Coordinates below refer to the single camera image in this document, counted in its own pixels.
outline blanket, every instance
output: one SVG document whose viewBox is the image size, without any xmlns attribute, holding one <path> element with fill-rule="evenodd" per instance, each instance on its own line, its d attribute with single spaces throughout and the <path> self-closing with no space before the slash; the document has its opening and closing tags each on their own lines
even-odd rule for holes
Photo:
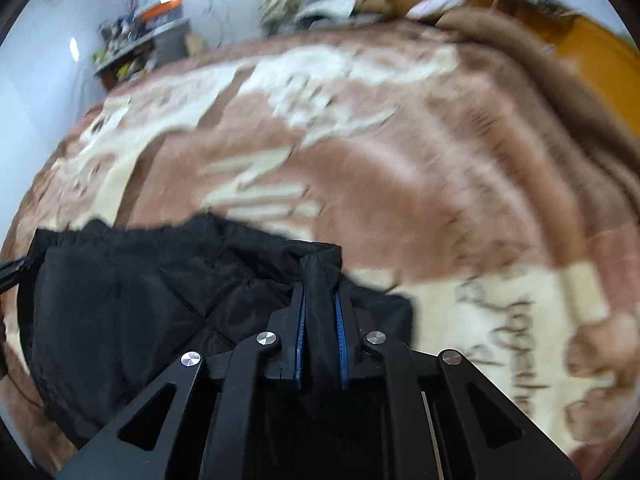
<svg viewBox="0 0 640 480">
<path fill-rule="evenodd" d="M 415 349 L 463 351 L 588 480 L 639 411 L 639 174 L 634 134 L 527 29 L 460 9 L 438 28 L 247 42 L 121 86 L 36 176 L 2 256 L 37 227 L 203 211 L 340 245 L 352 280 L 412 299 Z M 55 472 L 75 448 L 30 380 L 15 298 L 0 398 Z"/>
</svg>

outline triangular cutout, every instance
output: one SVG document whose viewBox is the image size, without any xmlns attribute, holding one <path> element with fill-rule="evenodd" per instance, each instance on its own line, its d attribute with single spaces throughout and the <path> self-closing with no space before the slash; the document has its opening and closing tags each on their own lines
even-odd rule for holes
<svg viewBox="0 0 640 480">
<path fill-rule="evenodd" d="M 478 423 L 490 449 L 498 449 L 522 437 L 522 430 L 475 384 L 466 386 Z"/>
<path fill-rule="evenodd" d="M 176 391 L 175 384 L 166 384 L 118 432 L 118 438 L 144 451 L 152 451 L 156 447 Z"/>
</svg>

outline yellow object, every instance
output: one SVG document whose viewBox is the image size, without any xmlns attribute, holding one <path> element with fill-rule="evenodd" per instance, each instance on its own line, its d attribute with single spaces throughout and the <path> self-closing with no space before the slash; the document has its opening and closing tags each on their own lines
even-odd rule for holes
<svg viewBox="0 0 640 480">
<path fill-rule="evenodd" d="M 521 7 L 516 17 L 554 45 L 567 67 L 640 136 L 640 52 L 636 48 L 585 16 L 558 22 Z"/>
</svg>

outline brown and cream patterned blanket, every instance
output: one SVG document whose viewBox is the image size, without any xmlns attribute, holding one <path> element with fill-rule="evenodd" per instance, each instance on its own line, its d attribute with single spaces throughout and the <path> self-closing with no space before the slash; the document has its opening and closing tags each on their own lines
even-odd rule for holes
<svg viewBox="0 0 640 480">
<path fill-rule="evenodd" d="M 203 210 L 341 245 L 354 279 L 414 299 L 416 349 L 461 349 L 593 478 L 638 413 L 638 146 L 509 18 L 438 27 L 245 43 L 123 86 L 37 175 L 2 256 L 39 226 Z M 74 450 L 37 406 L 15 291 L 2 309 L 0 398 L 55 471 Z"/>
</svg>

